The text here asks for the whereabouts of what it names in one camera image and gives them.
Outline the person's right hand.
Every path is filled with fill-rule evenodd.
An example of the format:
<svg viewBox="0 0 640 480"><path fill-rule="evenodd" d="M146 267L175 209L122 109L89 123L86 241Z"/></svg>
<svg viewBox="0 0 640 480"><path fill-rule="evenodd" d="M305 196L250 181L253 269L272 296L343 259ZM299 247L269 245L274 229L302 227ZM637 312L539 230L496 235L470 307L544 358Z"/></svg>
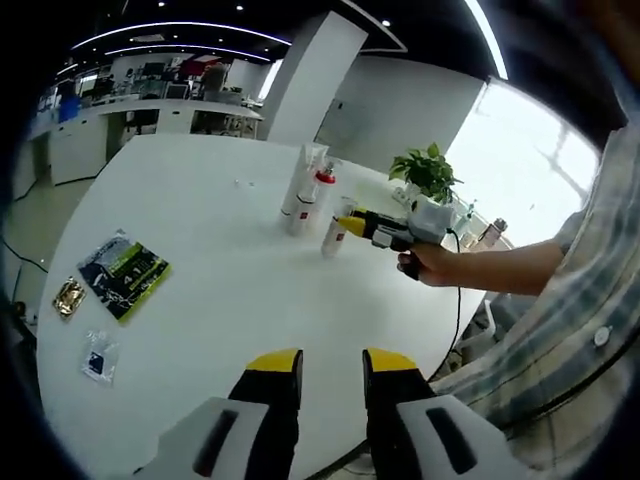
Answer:
<svg viewBox="0 0 640 480"><path fill-rule="evenodd" d="M416 244L397 256L397 269L432 287L463 287L465 274L461 258L440 245Z"/></svg>

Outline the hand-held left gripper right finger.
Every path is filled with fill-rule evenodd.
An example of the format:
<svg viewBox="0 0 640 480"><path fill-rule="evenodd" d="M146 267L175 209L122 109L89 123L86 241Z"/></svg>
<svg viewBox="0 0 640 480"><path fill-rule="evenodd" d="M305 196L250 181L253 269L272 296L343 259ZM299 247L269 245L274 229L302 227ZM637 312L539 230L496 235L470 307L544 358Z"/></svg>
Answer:
<svg viewBox="0 0 640 480"><path fill-rule="evenodd" d="M379 479L531 479L503 432L435 394L408 357L362 352L367 443Z"/></svg>

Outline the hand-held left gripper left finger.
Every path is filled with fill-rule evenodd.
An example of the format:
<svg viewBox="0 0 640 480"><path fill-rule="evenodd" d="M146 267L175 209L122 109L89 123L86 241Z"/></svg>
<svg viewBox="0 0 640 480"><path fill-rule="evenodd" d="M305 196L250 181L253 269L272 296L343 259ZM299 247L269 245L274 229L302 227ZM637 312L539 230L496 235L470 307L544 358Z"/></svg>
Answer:
<svg viewBox="0 0 640 480"><path fill-rule="evenodd" d="M134 479L286 479L299 439L303 351L250 362L225 398L212 397L163 433Z"/></svg>

